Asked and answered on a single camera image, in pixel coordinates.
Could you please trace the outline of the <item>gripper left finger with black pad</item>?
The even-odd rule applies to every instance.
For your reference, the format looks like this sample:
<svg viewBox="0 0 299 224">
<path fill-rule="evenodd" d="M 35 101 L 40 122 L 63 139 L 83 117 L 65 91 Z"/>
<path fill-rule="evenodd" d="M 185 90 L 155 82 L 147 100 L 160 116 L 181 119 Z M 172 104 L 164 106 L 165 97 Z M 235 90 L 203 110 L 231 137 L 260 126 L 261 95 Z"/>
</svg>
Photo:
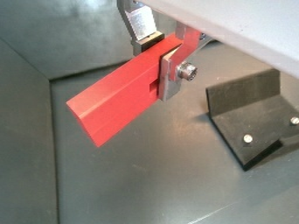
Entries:
<svg viewBox="0 0 299 224">
<path fill-rule="evenodd" d="M 116 7 L 131 36 L 133 55 L 139 55 L 164 39 L 156 30 L 152 9 L 136 0 L 116 0 Z"/>
</svg>

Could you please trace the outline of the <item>gripper right finger silver with bolt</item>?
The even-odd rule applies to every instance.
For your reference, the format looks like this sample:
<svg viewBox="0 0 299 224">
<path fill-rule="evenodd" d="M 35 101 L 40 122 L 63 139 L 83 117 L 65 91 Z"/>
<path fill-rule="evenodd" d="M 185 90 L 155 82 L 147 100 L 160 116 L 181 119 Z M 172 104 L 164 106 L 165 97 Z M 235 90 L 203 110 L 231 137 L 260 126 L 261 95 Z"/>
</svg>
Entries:
<svg viewBox="0 0 299 224">
<path fill-rule="evenodd" d="M 212 37 L 181 22 L 176 23 L 175 37 L 181 43 L 160 60 L 157 95 L 164 102 L 180 91 L 183 80 L 193 80 L 197 67 L 187 58 L 212 41 Z"/>
</svg>

